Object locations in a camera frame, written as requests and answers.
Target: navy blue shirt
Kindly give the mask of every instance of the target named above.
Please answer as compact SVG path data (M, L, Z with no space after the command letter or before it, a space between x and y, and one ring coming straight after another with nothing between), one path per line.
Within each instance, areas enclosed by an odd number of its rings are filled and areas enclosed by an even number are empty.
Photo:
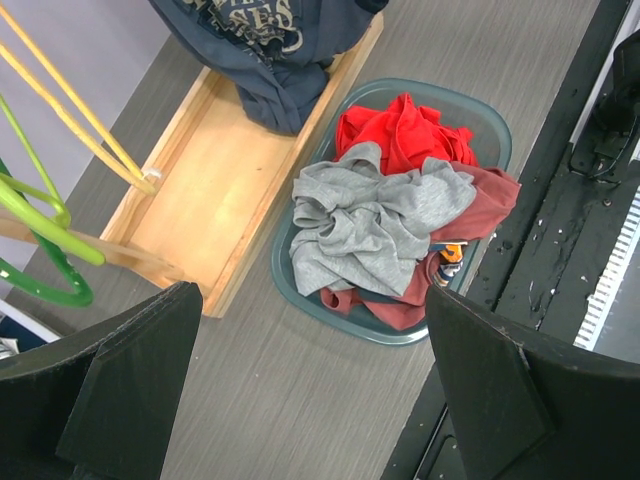
M352 48L388 0L149 0L204 65L233 80L247 115L297 133L327 85L331 59Z

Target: gray t-shirt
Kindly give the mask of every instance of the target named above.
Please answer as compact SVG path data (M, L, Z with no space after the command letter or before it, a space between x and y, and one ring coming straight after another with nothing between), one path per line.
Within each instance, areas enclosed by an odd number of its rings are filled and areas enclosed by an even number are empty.
M376 143L360 143L294 181L293 222L301 230L289 253L301 295L357 286L402 296L429 253L431 232L476 197L473 177L449 162L428 158L422 170L384 176L380 156Z

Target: clothes hanger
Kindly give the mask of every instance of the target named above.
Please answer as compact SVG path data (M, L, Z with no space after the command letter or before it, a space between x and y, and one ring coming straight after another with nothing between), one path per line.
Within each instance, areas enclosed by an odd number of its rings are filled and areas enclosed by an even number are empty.
M11 178L11 174L2 159L0 159L0 174ZM22 197L22 200L26 202L24 195L21 193L16 193L16 195ZM0 278L45 302L66 307L86 307L90 305L91 302L93 302L93 291L91 287L89 287L82 275L69 263L60 247L51 243L35 231L33 231L33 235L56 268L62 273L62 276L73 291L67 292L46 285L16 269L2 257L0 257Z
M111 132L100 122L91 109L73 90L71 85L64 79L62 74L49 61L38 46L31 40L27 33L13 19L6 10L4 5L0 3L0 16L7 22L9 27L22 40L25 46L31 51L36 59L42 64L45 70L58 83L65 94L71 99L73 104L80 110L84 117L88 120L93 128L105 139L105 142L111 150L118 156L116 160L102 145L100 145L91 135L82 127L64 108L64 106L53 96L53 94L24 66L20 60L11 52L6 45L0 42L0 56L11 65L11 67L23 78L25 82L40 95L49 106L56 112L65 125L93 152L96 157L102 160L111 170L113 170L121 178L137 187L144 193L153 195L155 187L145 178L140 168L131 159L127 152L122 148L120 143L113 137Z
M0 204L22 220L34 233L38 233L51 243L93 265L104 264L105 257L100 250L89 246L67 231L71 223L71 214L2 95L0 95L0 109L9 120L49 191L47 194L15 180L3 165L0 171ZM53 219L46 217L27 202L23 193L48 203L57 214Z

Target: white vent grille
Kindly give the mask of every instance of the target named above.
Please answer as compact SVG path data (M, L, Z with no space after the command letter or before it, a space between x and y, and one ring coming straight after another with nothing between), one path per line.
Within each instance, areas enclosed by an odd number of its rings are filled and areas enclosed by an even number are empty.
M589 351L593 351L595 348L639 238L640 188L631 203L618 241L611 252L607 267L598 281L596 291L588 299L587 314L573 343L576 347Z

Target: black panel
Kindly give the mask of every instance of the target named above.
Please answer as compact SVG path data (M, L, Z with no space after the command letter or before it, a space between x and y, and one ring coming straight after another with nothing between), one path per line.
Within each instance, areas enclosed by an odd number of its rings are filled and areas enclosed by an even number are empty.
M639 174L640 162L632 162L623 183L615 187L598 184L594 189L590 213L565 263L564 275L554 287L556 294L551 298L541 332L568 343L575 340L586 314L587 298L595 291L635 197Z
M499 478L556 426L523 347L491 326L495 314L447 293L429 290L427 319L456 437L469 477Z
M460 449L458 448L458 440L453 435L445 437L440 450L438 450L438 456L433 467L429 469L425 476L418 472L416 480L443 480L447 478L453 480L465 480L467 478L462 464Z
M100 346L58 456L108 478L160 478L202 312L195 284L170 293Z
M471 285L467 295L471 300L497 307L524 243L535 226L551 179L564 158L573 128L624 19L628 3L626 0L600 1L522 173L521 182L524 186L518 205L497 232L498 237L485 255ZM431 472L435 473L433 466L443 442L450 435L453 435L453 431L435 365L382 480L432 478ZM416 465L422 465L419 472L416 471Z

